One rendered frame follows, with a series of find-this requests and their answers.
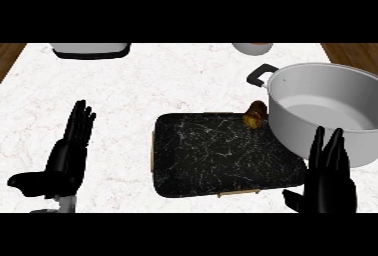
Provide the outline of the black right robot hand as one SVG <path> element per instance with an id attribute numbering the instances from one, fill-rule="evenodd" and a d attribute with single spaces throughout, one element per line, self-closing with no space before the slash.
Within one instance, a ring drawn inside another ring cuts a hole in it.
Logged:
<path id="1" fill-rule="evenodd" d="M 303 191 L 300 194 L 289 190 L 281 191 L 284 205 L 300 214 L 355 213 L 355 185 L 349 178 L 349 159 L 342 133 L 337 128 L 327 143 L 323 143 L 324 128 L 317 127 L 303 176 Z"/>

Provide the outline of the white and black appliance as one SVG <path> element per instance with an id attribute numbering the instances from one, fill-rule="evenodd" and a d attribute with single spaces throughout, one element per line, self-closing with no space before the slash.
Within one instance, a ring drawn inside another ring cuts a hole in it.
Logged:
<path id="1" fill-rule="evenodd" d="M 113 59 L 128 54 L 129 43 L 51 43 L 51 50 L 61 59 Z"/>

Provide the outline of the brown sweet potato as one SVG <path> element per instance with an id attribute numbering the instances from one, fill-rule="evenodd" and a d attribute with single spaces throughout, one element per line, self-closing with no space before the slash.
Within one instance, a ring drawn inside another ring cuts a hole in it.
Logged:
<path id="1" fill-rule="evenodd" d="M 243 123 L 249 128 L 256 129 L 261 127 L 265 119 L 267 119 L 267 106 L 262 101 L 255 100 L 250 103 L 249 108 L 241 115 Z"/>

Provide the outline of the large grey pot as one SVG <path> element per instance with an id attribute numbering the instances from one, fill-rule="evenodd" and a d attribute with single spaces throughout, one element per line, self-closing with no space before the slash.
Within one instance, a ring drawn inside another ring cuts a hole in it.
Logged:
<path id="1" fill-rule="evenodd" d="M 378 75 L 339 64 L 261 65 L 246 82 L 267 90 L 268 126 L 300 158 L 309 156 L 315 129 L 342 130 L 349 166 L 378 160 Z"/>

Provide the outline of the black marble tray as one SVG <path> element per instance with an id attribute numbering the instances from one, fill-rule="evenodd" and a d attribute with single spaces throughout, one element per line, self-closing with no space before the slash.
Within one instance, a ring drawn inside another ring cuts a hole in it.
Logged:
<path id="1" fill-rule="evenodd" d="M 153 188 L 165 198 L 299 186 L 305 164 L 238 113 L 169 113 L 153 130 Z"/>

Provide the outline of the small white cup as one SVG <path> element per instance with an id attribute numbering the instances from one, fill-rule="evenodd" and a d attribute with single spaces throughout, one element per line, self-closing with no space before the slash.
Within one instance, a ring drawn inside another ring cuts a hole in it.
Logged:
<path id="1" fill-rule="evenodd" d="M 249 56 L 265 54 L 269 51 L 271 46 L 271 43 L 233 43 L 234 49 Z"/>

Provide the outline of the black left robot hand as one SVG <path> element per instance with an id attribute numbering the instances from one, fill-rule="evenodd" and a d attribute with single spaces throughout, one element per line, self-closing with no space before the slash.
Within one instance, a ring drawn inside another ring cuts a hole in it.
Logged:
<path id="1" fill-rule="evenodd" d="M 86 146 L 95 113 L 83 100 L 75 102 L 61 139 L 55 142 L 45 168 L 41 172 L 14 174 L 7 185 L 20 190 L 24 197 L 66 197 L 76 194 L 82 183 Z"/>

